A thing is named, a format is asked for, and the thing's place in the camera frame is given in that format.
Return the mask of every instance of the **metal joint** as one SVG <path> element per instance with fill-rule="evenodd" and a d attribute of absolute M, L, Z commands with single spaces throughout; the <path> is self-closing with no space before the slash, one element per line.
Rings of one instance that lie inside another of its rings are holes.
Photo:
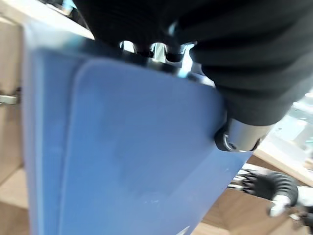
<path fill-rule="evenodd" d="M 3 105 L 3 104 L 15 105 L 15 104 L 18 104 L 19 100 L 20 100 L 20 97 L 17 93 L 7 95 L 7 94 L 2 94 L 0 92 L 0 105 Z"/>

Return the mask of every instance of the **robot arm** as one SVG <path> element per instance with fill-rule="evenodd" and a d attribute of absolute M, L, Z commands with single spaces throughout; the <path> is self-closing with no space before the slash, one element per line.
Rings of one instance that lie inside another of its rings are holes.
<path fill-rule="evenodd" d="M 268 215 L 276 217 L 296 207 L 297 218 L 313 230 L 313 188 L 298 186 L 290 176 L 245 164 L 228 188 L 270 200 Z"/>
<path fill-rule="evenodd" d="M 179 61 L 183 45 L 215 82 L 227 108 L 216 134 L 224 151 L 254 150 L 313 86 L 311 0 L 74 0 L 97 40 L 124 40 L 151 57 L 166 44 Z"/>

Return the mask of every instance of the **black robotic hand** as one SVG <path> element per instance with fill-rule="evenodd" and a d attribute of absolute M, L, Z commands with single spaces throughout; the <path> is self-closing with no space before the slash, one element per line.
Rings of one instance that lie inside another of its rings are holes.
<path fill-rule="evenodd" d="M 296 207 L 297 215 L 313 232 L 313 188 L 299 186 L 294 178 L 280 172 L 245 164 L 228 187 L 271 201 L 268 215 L 276 217 Z"/>
<path fill-rule="evenodd" d="M 227 108 L 219 149 L 253 150 L 313 85 L 312 0 L 74 0 L 96 40 L 182 58 L 183 45 Z"/>

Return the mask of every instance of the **metal hinge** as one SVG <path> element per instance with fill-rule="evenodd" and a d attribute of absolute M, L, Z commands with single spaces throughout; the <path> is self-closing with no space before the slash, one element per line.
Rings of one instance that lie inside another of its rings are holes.
<path fill-rule="evenodd" d="M 3 104 L 14 105 L 18 104 L 20 101 L 20 91 L 16 90 L 14 94 L 2 94 L 0 92 L 0 106 Z"/>

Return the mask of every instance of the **blue plastic board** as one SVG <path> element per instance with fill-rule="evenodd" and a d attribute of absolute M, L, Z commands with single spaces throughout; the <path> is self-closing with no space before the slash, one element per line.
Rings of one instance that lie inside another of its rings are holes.
<path fill-rule="evenodd" d="M 110 60 L 75 77 L 60 235 L 190 234 L 250 153 L 219 151 L 215 89 Z"/>
<path fill-rule="evenodd" d="M 32 234 L 190 234 L 250 156 L 214 144 L 219 93 L 46 26 L 25 41 Z"/>

